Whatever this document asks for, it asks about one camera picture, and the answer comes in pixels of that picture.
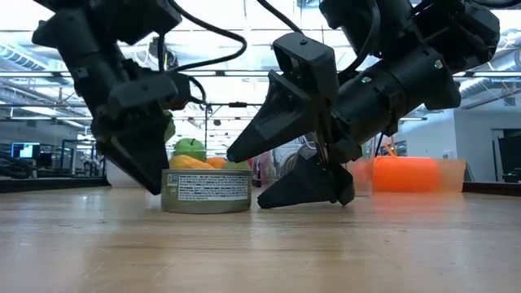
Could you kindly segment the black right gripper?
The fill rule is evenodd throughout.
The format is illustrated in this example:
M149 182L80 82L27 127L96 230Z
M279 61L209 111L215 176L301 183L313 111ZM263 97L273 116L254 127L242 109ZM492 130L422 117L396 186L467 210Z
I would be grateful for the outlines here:
M242 162L310 132L317 136L322 160L357 160L361 144L396 120L383 84L365 83L357 73L339 83L331 47L288 33L274 41L274 51L282 75L269 72L265 101L228 148L228 160ZM352 202L352 174L320 158L299 155L295 167L258 196L258 205Z

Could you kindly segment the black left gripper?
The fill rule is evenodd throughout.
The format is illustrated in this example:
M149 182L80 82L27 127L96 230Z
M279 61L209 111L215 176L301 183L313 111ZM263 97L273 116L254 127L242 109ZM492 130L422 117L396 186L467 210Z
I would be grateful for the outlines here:
M111 89L93 114L99 151L115 166L157 195L169 166L165 141L176 132L172 111L190 100L190 78L178 72L152 72Z

